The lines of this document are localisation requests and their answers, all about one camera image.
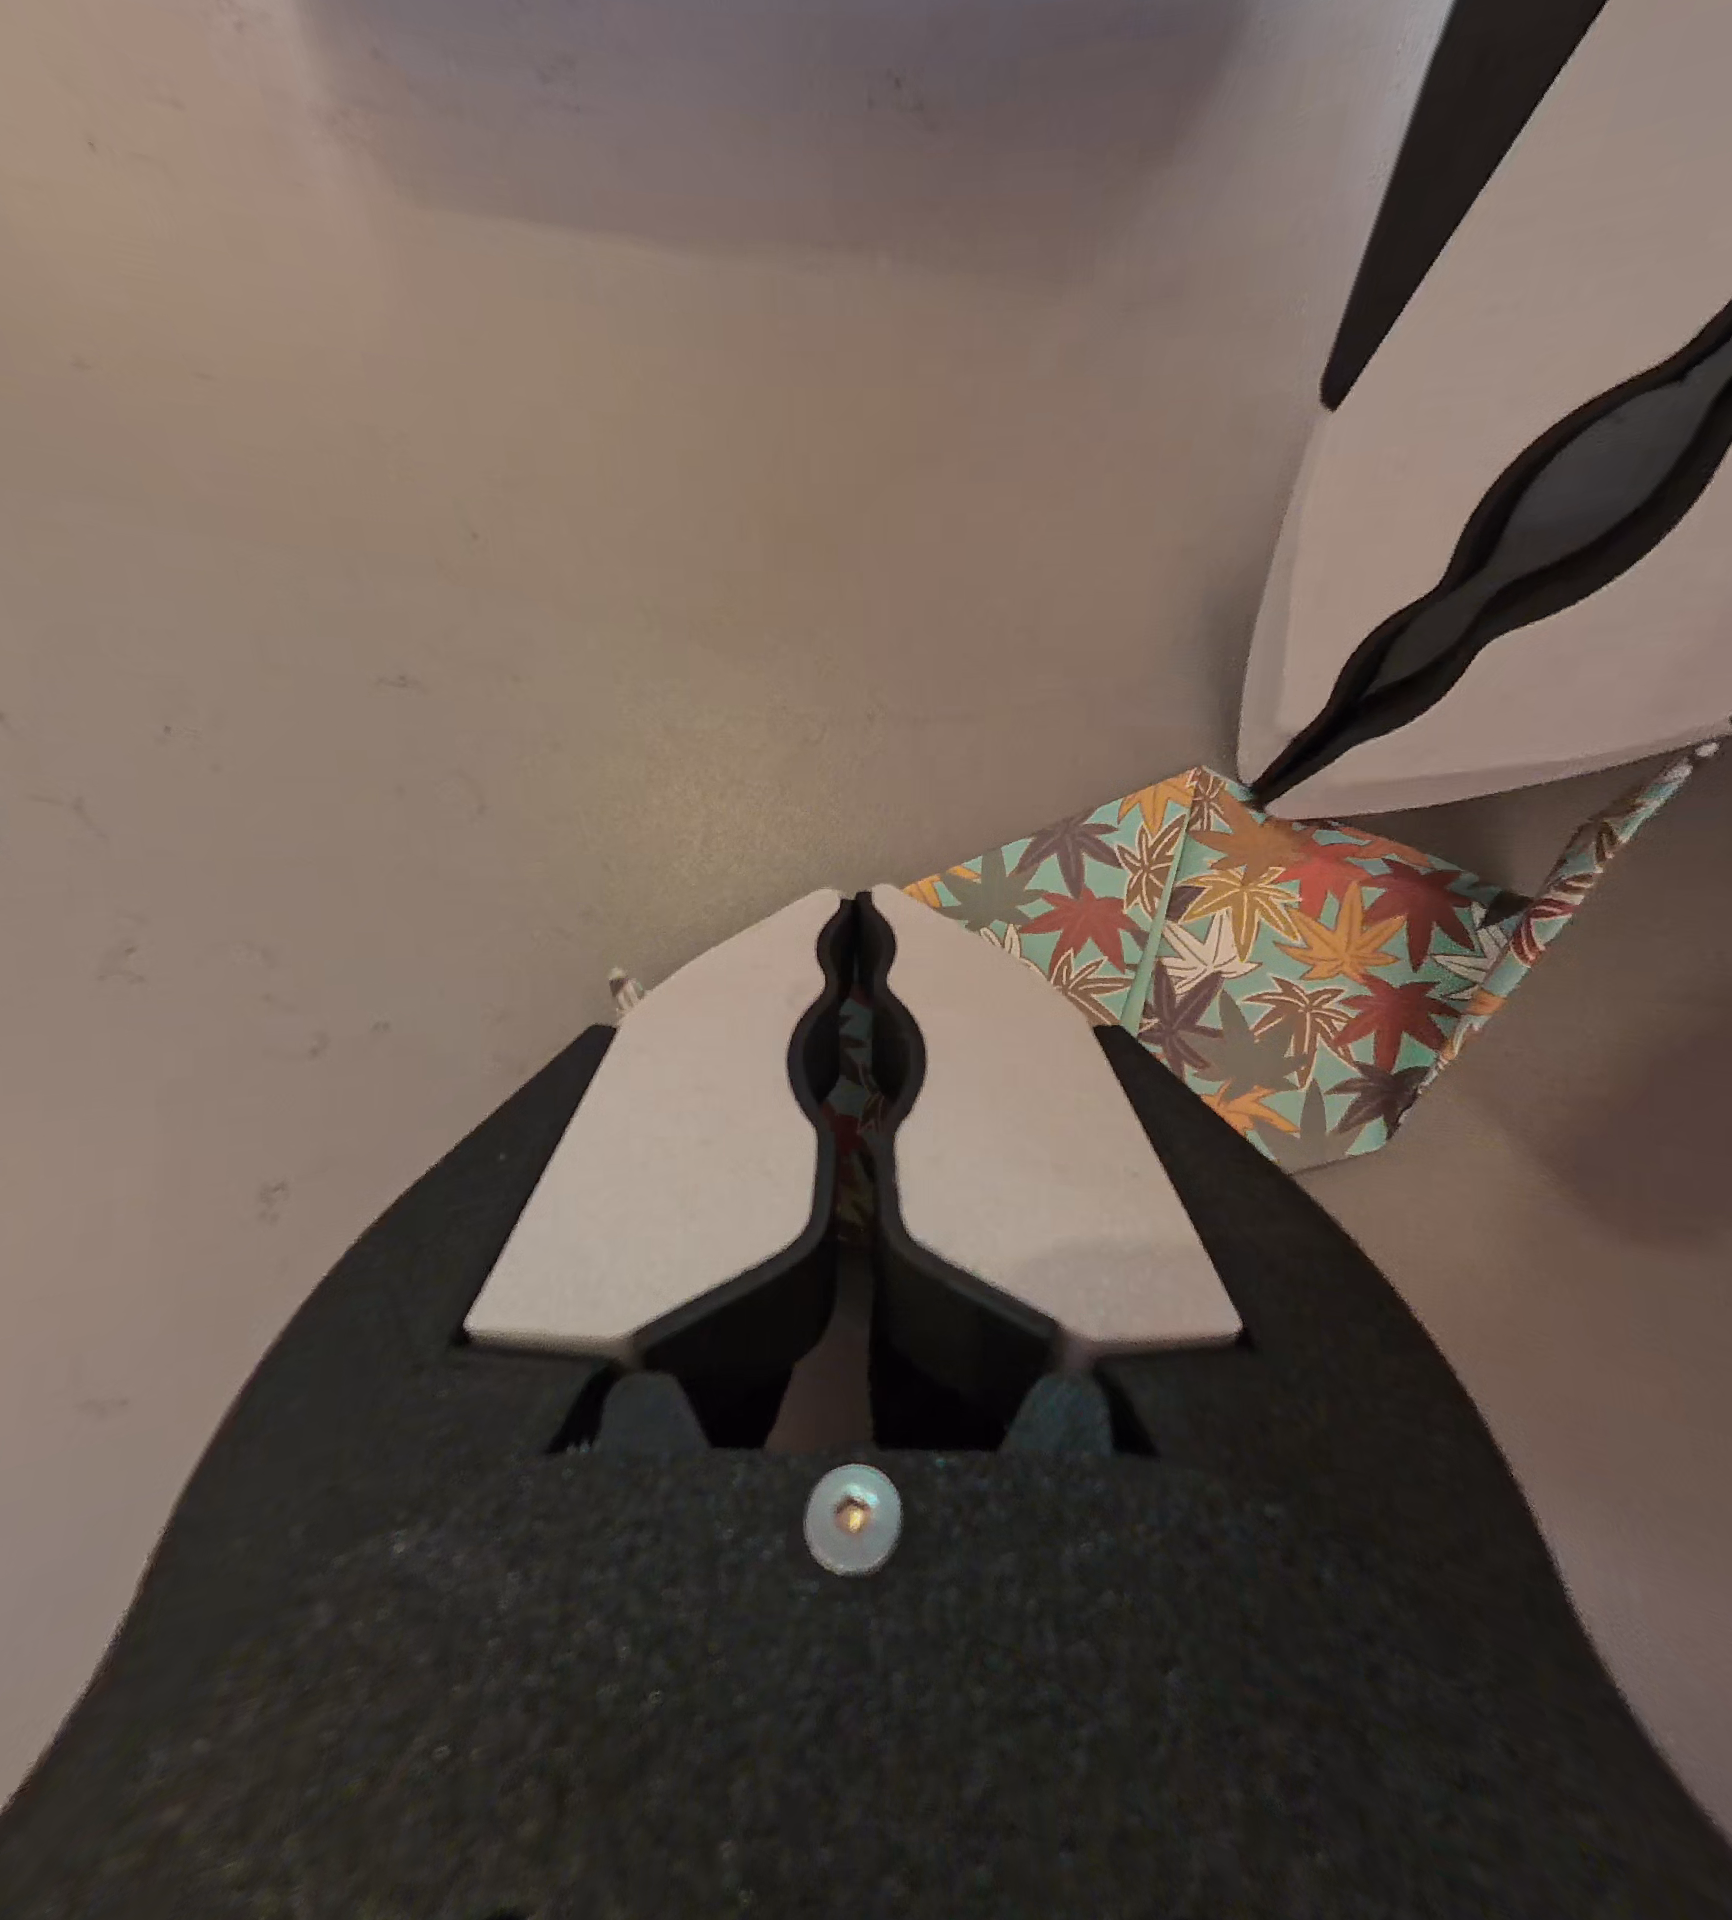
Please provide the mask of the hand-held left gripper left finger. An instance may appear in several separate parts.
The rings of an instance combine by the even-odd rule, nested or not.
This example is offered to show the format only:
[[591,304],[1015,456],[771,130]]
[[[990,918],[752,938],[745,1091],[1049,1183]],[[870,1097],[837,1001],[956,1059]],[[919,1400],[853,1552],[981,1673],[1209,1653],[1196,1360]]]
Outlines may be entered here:
[[853,983],[855,900],[819,887],[643,995],[462,1339],[668,1377],[708,1443],[764,1447],[841,1292],[827,1101]]

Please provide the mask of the leaf-patterned teal origami paper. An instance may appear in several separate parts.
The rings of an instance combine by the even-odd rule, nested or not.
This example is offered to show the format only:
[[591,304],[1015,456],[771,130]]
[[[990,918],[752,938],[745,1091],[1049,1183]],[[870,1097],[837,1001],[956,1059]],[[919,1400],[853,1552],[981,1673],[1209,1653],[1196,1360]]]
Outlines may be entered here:
[[1135,1035],[1287,1171],[1378,1152],[1501,1011],[1703,742],[1579,827],[1516,893],[1340,819],[1276,819],[1211,767],[905,885]]

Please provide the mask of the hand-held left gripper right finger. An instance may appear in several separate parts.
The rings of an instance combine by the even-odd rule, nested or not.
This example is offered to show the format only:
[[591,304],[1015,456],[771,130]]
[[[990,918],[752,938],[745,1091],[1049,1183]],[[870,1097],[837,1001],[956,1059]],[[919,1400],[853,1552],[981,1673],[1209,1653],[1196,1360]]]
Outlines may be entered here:
[[1104,1040],[1029,960],[893,884],[860,893],[883,1097],[883,1441],[996,1449],[1046,1379],[1223,1351],[1240,1309]]

